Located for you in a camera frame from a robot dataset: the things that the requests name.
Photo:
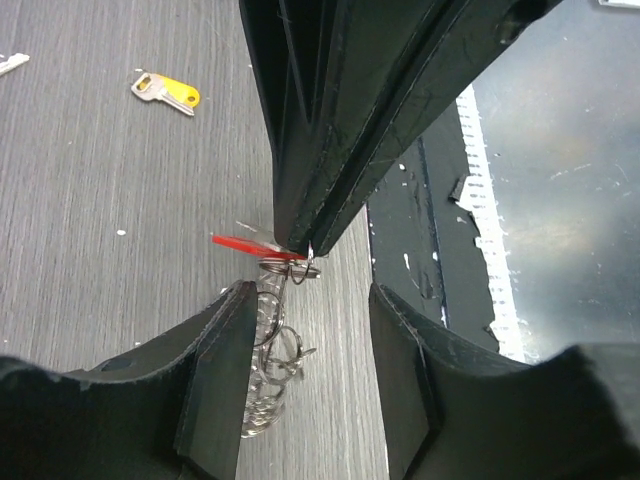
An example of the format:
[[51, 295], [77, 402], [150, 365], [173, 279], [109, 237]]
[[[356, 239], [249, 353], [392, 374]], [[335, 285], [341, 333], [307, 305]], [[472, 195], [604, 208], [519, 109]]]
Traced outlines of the yellow tag key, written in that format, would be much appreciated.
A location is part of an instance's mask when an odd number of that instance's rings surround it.
[[195, 87], [157, 73], [143, 72], [130, 90], [142, 101], [164, 102], [189, 117], [195, 115], [200, 102], [200, 93]]

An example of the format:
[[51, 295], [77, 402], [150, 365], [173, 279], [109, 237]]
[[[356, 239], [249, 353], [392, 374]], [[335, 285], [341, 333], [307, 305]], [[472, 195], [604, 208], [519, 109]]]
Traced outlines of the black tag key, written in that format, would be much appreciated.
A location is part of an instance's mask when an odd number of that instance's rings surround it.
[[0, 76], [3, 76], [19, 66], [27, 63], [30, 56], [24, 53], [15, 53], [0, 63]]

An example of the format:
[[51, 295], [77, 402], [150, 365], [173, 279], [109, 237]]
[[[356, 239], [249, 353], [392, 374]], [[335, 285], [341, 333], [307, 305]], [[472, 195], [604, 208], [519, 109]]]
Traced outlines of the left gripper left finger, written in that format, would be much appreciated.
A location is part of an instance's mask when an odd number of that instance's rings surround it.
[[181, 324], [91, 370], [1, 360], [5, 479], [231, 479], [257, 323], [239, 281]]

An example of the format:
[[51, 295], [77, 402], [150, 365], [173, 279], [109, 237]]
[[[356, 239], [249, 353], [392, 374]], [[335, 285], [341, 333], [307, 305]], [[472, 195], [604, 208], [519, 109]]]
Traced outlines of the red tag key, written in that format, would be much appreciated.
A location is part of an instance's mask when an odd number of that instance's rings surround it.
[[278, 245], [270, 230], [239, 220], [236, 221], [236, 224], [243, 229], [244, 236], [213, 235], [212, 242], [258, 258], [307, 260], [306, 256], [291, 252]]

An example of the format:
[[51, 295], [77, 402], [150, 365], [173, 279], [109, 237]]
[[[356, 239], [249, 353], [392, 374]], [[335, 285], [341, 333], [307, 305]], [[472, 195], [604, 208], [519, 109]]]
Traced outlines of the large metal keyring disc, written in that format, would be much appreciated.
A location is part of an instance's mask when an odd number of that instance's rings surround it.
[[315, 350], [304, 346], [300, 334], [286, 323], [286, 291], [316, 279], [320, 271], [311, 260], [266, 257], [259, 261], [256, 281], [257, 326], [241, 437], [256, 437], [275, 424], [285, 410], [290, 382], [304, 377], [303, 361]]

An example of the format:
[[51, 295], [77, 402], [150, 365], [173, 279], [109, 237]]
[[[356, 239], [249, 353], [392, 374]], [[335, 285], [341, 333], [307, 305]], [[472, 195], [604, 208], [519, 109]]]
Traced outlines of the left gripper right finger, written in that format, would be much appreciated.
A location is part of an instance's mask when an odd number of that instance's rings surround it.
[[639, 348], [570, 347], [536, 365], [369, 294], [393, 479], [635, 479]]

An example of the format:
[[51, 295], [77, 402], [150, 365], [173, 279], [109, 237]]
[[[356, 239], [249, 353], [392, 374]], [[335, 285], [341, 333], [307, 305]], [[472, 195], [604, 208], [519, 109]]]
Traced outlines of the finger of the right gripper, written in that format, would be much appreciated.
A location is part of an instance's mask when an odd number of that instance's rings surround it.
[[391, 99], [316, 216], [312, 244], [328, 254], [396, 158], [556, 1], [446, 1], [391, 88]]
[[313, 249], [316, 216], [446, 1], [243, 1], [272, 152], [274, 233]]

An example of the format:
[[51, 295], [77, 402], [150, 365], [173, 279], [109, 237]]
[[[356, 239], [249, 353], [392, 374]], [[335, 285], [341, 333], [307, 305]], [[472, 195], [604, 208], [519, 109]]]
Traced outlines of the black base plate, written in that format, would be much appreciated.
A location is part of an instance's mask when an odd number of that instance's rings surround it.
[[369, 197], [373, 278], [426, 318], [496, 352], [479, 231], [457, 203], [469, 176], [458, 109], [450, 105]]

